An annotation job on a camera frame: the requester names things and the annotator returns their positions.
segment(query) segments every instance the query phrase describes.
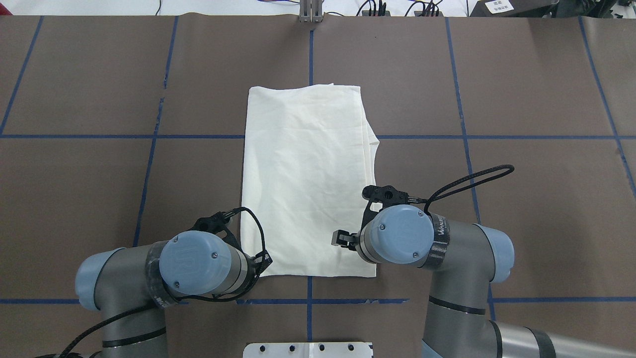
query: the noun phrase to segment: blue plastic cover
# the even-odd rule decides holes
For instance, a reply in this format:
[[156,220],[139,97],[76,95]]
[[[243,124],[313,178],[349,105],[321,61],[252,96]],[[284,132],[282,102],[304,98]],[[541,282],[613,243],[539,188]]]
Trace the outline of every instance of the blue plastic cover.
[[108,261],[115,252],[122,249],[124,248],[120,247],[113,251],[95,254],[79,265],[77,275],[75,275],[75,294],[78,295],[79,303],[82,307],[91,311],[99,311],[97,306],[95,306],[95,285],[97,285],[97,278],[102,272],[106,261]]
[[515,247],[508,235],[505,233],[491,229],[489,227],[477,225],[490,242],[492,254],[495,257],[495,276],[491,282],[500,283],[506,281],[510,276],[510,269],[515,265]]
[[214,290],[225,281],[231,266],[230,247],[218,236],[203,231],[178,234],[159,256],[163,281],[187,295]]
[[394,264],[410,264],[426,257],[435,236],[431,218],[412,205],[386,208],[368,225],[373,248]]
[[442,356],[429,347],[425,341],[422,341],[422,358],[442,358]]

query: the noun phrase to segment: white cloth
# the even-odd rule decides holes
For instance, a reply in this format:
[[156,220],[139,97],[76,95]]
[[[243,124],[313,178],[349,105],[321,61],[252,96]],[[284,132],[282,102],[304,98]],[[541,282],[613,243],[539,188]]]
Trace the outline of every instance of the white cloth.
[[[375,265],[331,246],[333,231],[358,232],[375,184],[380,142],[364,114],[360,87],[253,87],[247,100],[242,205],[259,218],[273,264],[270,275],[375,277]],[[245,213],[240,238],[261,251]]]

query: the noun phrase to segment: black band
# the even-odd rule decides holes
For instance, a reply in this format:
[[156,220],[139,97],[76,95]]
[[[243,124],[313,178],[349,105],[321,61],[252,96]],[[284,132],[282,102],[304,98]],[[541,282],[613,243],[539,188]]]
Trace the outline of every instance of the black band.
[[461,304],[455,304],[455,303],[451,303],[451,302],[446,302],[442,299],[439,298],[435,298],[433,296],[429,296],[429,302],[430,303],[434,303],[438,306],[442,306],[442,307],[446,307],[446,308],[450,308],[451,310],[455,310],[455,311],[460,311],[460,312],[464,312],[464,313],[470,313],[471,315],[485,315],[486,314],[486,309],[481,309],[481,308],[473,308],[473,307],[467,307],[467,306],[462,306]]
[[103,348],[114,348],[114,347],[121,347],[123,345],[131,345],[131,344],[134,344],[134,343],[139,343],[139,342],[151,340],[153,338],[157,338],[157,337],[161,336],[162,334],[165,334],[165,327],[161,328],[161,329],[157,329],[154,332],[142,334],[140,336],[124,338],[122,340],[102,341],[102,347]]
[[534,338],[537,340],[537,344],[539,345],[539,358],[557,358],[557,351],[547,333],[538,329],[526,328],[534,334]]
[[435,236],[429,255],[422,267],[436,269],[444,261],[444,257],[446,257],[446,249],[450,242],[450,230],[448,228],[448,221],[446,221],[446,218],[443,216],[431,213],[431,221],[433,222]]
[[504,344],[501,341],[501,331],[499,330],[499,326],[497,326],[494,321],[489,322],[495,329],[495,338],[497,338],[497,358],[502,358],[504,356]]

